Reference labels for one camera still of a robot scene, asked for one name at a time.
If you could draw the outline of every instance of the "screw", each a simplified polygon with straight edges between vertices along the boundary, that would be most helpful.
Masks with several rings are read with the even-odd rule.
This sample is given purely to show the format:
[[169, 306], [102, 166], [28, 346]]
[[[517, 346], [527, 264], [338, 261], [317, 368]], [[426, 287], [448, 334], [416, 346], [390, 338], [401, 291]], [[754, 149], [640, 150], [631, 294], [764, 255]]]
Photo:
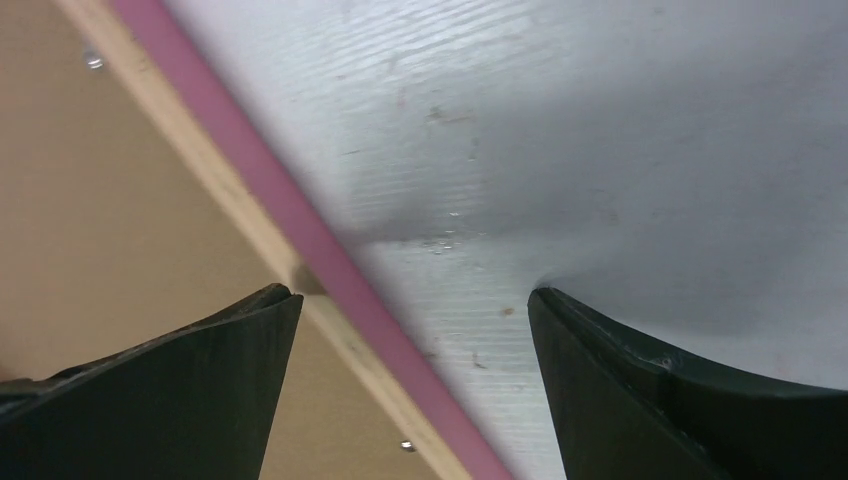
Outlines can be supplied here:
[[92, 47], [86, 47], [82, 52], [82, 59], [85, 65], [91, 70], [97, 70], [103, 66], [103, 57]]

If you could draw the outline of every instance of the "white surface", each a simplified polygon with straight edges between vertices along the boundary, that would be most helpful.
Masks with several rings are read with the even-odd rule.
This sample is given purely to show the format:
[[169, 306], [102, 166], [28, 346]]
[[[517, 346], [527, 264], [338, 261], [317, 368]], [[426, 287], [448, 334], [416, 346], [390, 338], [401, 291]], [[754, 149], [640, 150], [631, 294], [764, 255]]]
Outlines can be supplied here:
[[845, 0], [170, 4], [519, 476], [541, 280], [848, 388]]

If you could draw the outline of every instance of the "brown panel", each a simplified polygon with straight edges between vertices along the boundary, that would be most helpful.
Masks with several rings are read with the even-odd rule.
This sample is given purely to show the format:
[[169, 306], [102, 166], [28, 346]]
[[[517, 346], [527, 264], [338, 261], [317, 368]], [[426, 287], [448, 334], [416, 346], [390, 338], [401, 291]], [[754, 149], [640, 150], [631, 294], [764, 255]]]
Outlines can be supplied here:
[[[52, 4], [0, 2], [4, 377], [127, 348], [271, 281], [108, 66], [85, 68], [82, 48]], [[402, 439], [301, 322], [262, 478], [435, 478]]]

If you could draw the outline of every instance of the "purple edge strip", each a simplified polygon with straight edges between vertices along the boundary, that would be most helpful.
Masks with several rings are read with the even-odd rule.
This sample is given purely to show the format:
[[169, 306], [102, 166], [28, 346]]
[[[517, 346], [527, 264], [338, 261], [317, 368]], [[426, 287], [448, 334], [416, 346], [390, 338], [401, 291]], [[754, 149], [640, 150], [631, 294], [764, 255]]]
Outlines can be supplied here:
[[471, 476], [512, 479], [162, 1], [112, 3], [277, 227]]

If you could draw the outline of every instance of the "wooden strip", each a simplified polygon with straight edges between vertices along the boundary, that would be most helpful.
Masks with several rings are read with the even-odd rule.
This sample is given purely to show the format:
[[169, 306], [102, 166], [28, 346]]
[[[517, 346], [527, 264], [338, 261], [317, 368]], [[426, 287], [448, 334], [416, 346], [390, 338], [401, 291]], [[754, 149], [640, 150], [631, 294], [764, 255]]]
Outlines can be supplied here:
[[[251, 195], [238, 173], [183, 105], [179, 95], [106, 0], [55, 0], [101, 52], [186, 166], [247, 237], [279, 281], [296, 285], [301, 257]], [[314, 322], [382, 408], [444, 479], [471, 475], [384, 363], [325, 295], [308, 295], [304, 318]]]

